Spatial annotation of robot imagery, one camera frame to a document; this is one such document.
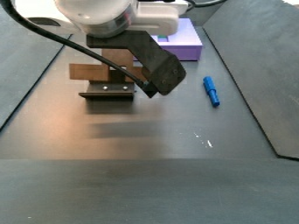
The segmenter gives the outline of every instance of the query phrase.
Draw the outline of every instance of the black cable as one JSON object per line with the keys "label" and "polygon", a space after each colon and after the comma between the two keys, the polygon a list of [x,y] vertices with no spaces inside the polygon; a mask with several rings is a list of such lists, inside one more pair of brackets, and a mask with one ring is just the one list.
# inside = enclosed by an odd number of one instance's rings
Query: black cable
{"label": "black cable", "polygon": [[203,8],[203,7],[210,7],[210,6],[212,6],[212,5],[215,5],[215,4],[222,4],[222,3],[224,3],[227,0],[212,0],[212,1],[208,1],[208,2],[206,2],[206,3],[196,3],[194,0],[184,0],[186,2],[188,2],[190,3],[190,7],[188,7],[188,10],[187,11],[190,11],[190,10],[192,10],[194,8]]}
{"label": "black cable", "polygon": [[184,1],[190,4],[187,11],[191,11],[195,8],[196,3],[192,0],[184,0]]}
{"label": "black cable", "polygon": [[215,4],[222,4],[224,2],[227,2],[227,0],[212,0],[212,1],[208,1],[206,3],[195,3],[195,8],[208,7],[208,6],[212,6]]}
{"label": "black cable", "polygon": [[40,26],[35,25],[32,22],[30,22],[16,11],[13,5],[12,5],[12,1],[11,0],[0,0],[0,4],[3,5],[4,11],[7,12],[7,14],[11,16],[11,18],[21,25],[24,26],[28,30],[31,30],[32,32],[40,34],[42,36],[44,36],[47,39],[51,39],[62,44],[64,44],[66,46],[74,48],[75,50],[80,51],[82,53],[86,53],[90,57],[92,57],[94,59],[102,61],[103,63],[106,63],[107,65],[110,65],[111,67],[114,67],[116,70],[119,70],[128,78],[131,78],[135,82],[135,84],[143,88],[144,83],[122,67],[119,66],[116,63],[114,63],[111,60],[106,59],[104,57],[102,57],[100,55],[98,55],[95,52],[92,52],[90,49],[87,49],[86,47],[83,47],[82,45],[78,45],[76,43],[74,43],[72,41],[67,40],[66,38],[60,37],[59,35],[55,35],[54,33],[51,33],[50,31],[46,31]]}

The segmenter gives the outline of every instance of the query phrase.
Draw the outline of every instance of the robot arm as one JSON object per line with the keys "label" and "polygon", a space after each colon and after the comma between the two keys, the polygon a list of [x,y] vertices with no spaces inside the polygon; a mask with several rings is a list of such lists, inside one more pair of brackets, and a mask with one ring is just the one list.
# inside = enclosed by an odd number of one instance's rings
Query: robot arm
{"label": "robot arm", "polygon": [[122,31],[147,31],[151,35],[176,33],[179,16],[188,3],[176,0],[15,0],[19,13],[56,34],[86,32],[110,38]]}
{"label": "robot arm", "polygon": [[[158,92],[168,95],[183,81],[186,71],[180,61],[174,54],[162,49],[148,34],[148,32],[162,34],[164,31],[163,34],[172,34],[176,31],[179,14],[187,9],[187,3],[183,3],[183,0],[176,0],[179,4],[176,1],[139,3],[136,0],[55,0],[52,4],[54,0],[39,0],[42,2],[36,5],[30,5],[30,2],[36,0],[16,1],[17,10],[12,0],[0,0],[0,4],[20,25],[114,67],[135,81],[148,97]],[[26,7],[20,7],[20,1],[28,3]],[[47,9],[43,8],[46,2],[50,6]],[[39,6],[42,10],[40,14],[36,14],[38,11],[34,9],[39,9]],[[54,32],[60,33],[62,24],[64,24],[64,31],[86,32],[88,42],[96,43],[94,46],[99,48],[127,48],[144,66],[143,74],[147,81],[142,82],[112,61],[54,34]]]}

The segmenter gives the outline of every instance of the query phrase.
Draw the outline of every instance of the white robot body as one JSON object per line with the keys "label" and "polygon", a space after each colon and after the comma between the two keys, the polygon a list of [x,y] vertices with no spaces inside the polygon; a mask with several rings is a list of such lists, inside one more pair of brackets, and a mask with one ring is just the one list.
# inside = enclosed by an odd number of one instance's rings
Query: white robot body
{"label": "white robot body", "polygon": [[179,15],[188,8],[174,3],[136,0],[15,0],[19,13],[43,29],[58,34],[86,32],[110,38],[123,30],[148,31],[151,35],[176,32]]}

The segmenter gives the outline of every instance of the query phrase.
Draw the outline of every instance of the metal bracket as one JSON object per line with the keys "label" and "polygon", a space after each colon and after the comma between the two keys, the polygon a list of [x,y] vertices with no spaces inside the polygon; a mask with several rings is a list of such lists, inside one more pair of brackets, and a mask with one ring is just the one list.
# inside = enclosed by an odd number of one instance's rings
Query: metal bracket
{"label": "metal bracket", "polygon": [[143,64],[147,79],[144,92],[152,97],[156,92],[168,95],[183,81],[186,71],[176,56],[167,52],[146,31],[124,31],[112,38],[87,36],[90,48],[127,49]]}

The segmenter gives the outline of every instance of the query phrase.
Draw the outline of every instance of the purple box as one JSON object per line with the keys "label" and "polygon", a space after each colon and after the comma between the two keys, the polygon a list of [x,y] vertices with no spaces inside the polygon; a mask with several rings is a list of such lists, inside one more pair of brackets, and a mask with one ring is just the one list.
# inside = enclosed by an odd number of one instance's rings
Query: purple box
{"label": "purple box", "polygon": [[188,18],[179,19],[178,32],[168,37],[152,36],[159,46],[174,53],[179,60],[199,60],[202,56],[202,40]]}

